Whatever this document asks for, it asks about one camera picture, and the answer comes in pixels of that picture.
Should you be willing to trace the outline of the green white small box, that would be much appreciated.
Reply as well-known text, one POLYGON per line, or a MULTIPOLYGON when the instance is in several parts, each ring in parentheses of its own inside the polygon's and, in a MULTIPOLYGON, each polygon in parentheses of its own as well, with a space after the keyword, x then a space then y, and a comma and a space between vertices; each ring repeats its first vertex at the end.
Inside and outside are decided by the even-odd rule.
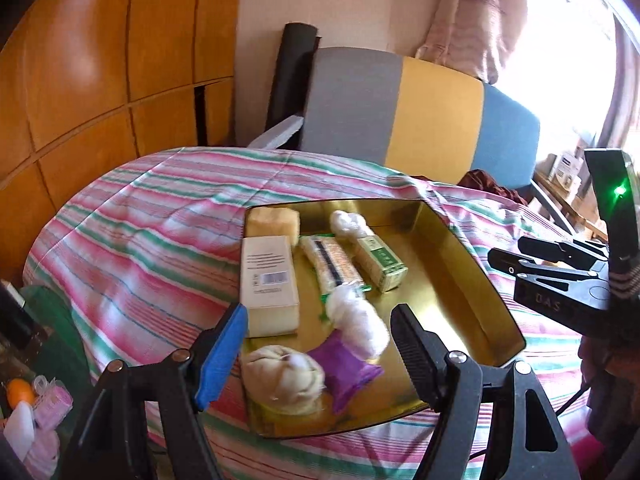
POLYGON ((397 288, 408 273, 408 266, 375 234, 356 239, 355 259, 380 292, 397 288))

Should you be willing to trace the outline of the maroon cloth by headboard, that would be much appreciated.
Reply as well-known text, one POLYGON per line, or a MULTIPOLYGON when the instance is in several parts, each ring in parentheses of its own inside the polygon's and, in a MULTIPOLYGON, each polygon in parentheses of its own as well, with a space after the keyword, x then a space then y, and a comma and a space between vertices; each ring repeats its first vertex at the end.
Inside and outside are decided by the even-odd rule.
POLYGON ((528 201, 518 191, 498 185, 497 181, 488 172, 481 169, 468 171, 458 182, 458 186, 501 196, 520 205, 528 204, 528 201))

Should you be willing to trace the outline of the wooden bedside desk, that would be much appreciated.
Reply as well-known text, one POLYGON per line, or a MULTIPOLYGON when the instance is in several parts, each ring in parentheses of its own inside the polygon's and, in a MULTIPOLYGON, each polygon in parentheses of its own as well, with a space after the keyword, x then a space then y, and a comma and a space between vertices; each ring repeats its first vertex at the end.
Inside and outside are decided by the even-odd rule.
POLYGON ((574 200, 570 200, 568 193, 560 188, 559 185, 554 184, 539 171, 534 173, 534 182, 542 188, 545 196, 553 200, 553 203, 555 203, 563 216, 567 218, 568 222, 570 222, 576 230, 579 228, 585 230, 590 240, 600 240, 600 242, 608 241, 608 233, 606 230, 601 229, 596 222, 591 222, 588 218, 584 217, 579 212, 578 206, 574 204, 574 200))

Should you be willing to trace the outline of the black rolled mat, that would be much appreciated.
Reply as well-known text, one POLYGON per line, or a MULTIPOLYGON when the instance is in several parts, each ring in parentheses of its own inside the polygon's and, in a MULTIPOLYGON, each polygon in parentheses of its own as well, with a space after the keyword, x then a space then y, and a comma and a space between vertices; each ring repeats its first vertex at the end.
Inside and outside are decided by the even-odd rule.
POLYGON ((305 23, 284 26, 272 78, 266 130, 291 116, 303 116, 312 61, 319 42, 317 27, 305 23))

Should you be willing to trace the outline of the large white carton box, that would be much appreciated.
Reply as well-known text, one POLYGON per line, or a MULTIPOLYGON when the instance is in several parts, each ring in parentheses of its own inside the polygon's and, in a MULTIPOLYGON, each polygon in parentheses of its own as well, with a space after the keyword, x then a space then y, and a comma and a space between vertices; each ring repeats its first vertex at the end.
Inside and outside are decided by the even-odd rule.
POLYGON ((242 240, 240 303, 247 308, 250 338, 296 332, 299 296, 292 249, 286 236, 242 240))

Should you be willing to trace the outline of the white appliance box on desk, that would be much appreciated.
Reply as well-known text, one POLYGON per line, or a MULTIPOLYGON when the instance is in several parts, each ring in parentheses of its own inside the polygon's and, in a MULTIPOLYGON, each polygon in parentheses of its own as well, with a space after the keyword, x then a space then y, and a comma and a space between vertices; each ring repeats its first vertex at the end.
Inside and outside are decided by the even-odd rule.
POLYGON ((584 160, 571 152, 564 152, 555 157, 549 172, 549 180, 567 194, 576 194, 582 185, 579 177, 584 160))

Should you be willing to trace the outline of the cracker packet green ends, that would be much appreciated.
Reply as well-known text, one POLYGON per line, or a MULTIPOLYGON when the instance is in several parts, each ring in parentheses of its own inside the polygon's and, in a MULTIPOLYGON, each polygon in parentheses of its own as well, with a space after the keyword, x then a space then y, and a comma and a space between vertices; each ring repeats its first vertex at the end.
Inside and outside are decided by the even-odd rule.
POLYGON ((344 284, 354 285, 362 294, 370 292, 371 286, 364 281, 334 235, 302 236, 299 245, 314 267, 322 301, 344 284))

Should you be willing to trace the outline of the cream plush bun toy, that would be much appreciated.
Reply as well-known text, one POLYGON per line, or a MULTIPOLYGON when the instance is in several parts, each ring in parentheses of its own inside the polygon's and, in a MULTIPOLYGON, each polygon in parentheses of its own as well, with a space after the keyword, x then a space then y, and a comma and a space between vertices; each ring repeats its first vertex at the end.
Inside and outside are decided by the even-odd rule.
POLYGON ((248 396, 282 415, 309 415, 318 410, 326 374, 307 353, 270 344, 241 359, 242 382, 248 396))

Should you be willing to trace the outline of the yellow sponge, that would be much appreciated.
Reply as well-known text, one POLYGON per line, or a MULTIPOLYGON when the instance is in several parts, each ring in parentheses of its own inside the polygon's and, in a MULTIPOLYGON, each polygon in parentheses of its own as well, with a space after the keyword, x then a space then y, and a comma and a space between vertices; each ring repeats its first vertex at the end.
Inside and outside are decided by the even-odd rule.
POLYGON ((246 217, 245 237, 285 236, 291 247, 295 247, 299 239, 299 213, 286 207, 252 208, 246 217))

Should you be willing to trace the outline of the wooden wardrobe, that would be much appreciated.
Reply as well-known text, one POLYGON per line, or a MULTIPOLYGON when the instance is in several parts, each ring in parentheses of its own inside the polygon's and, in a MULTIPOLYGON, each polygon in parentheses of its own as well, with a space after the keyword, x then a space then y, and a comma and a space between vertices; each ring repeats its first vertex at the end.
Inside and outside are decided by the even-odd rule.
POLYGON ((1 51, 1 275, 124 162, 232 143, 239 0, 36 0, 1 51))

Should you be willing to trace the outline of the purple snack packet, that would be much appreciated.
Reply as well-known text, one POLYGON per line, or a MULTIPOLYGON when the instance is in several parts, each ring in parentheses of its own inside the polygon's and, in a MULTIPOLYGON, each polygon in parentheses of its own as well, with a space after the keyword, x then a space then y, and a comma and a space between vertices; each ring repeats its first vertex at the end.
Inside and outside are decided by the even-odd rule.
POLYGON ((378 364, 355 356, 342 341, 342 333, 334 330, 322 344, 307 352, 324 371, 324 385, 332 396, 334 414, 344 411, 352 397, 383 374, 378 364))

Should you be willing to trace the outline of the pink patterned curtain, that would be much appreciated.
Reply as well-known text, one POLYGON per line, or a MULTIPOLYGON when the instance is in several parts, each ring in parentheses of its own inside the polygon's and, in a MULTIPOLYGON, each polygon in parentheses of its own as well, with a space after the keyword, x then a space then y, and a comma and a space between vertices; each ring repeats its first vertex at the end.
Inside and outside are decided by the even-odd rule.
POLYGON ((416 57, 495 84, 526 15, 526 0, 439 0, 416 57))

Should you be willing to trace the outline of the striped bed sheet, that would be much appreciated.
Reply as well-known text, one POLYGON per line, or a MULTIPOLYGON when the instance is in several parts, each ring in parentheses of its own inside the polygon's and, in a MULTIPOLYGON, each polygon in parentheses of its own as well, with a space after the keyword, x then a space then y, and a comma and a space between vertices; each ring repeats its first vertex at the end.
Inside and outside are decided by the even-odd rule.
MULTIPOLYGON (((156 362, 213 326, 238 298, 247 208, 331 198, 423 198, 485 267, 526 339, 554 408, 582 382, 580 336, 514 304, 513 280, 489 270, 490 248, 561 230, 525 206, 453 184, 424 183, 355 159, 247 148, 176 148, 94 180, 38 234, 23 271, 70 306, 98 378, 114 359, 156 362)), ((203 416, 231 479, 411 479, 437 417, 427 410, 370 429, 293 441, 248 430, 240 378, 203 416)))

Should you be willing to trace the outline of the gold metal tin box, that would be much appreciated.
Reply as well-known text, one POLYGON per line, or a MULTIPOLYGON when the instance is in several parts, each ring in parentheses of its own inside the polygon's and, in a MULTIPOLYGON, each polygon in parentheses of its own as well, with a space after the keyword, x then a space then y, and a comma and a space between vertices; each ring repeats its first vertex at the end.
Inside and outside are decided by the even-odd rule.
MULTIPOLYGON (((444 220, 422 200, 353 198, 292 204, 304 235, 326 234, 330 215, 344 210, 362 214, 375 234, 408 268, 390 292, 372 288, 367 300, 382 320, 396 304, 408 304, 424 330, 439 336, 450 350, 477 363, 503 366, 526 346, 525 338, 483 267, 444 220)), ((253 400, 246 402, 250 429, 264 438, 297 439, 359 430, 424 410, 394 344, 378 365, 383 373, 369 382, 339 413, 328 394, 309 415, 277 414, 253 400)))

